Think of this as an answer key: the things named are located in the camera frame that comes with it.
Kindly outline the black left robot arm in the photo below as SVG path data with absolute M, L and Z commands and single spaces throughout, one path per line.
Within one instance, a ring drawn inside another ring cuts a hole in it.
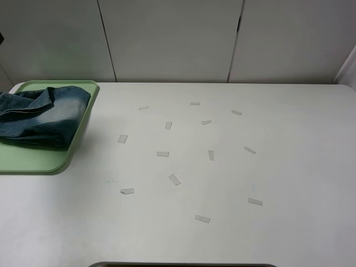
M 3 35 L 0 33 L 0 45 L 2 44 L 3 41 L 4 41 L 4 37 L 3 37 Z

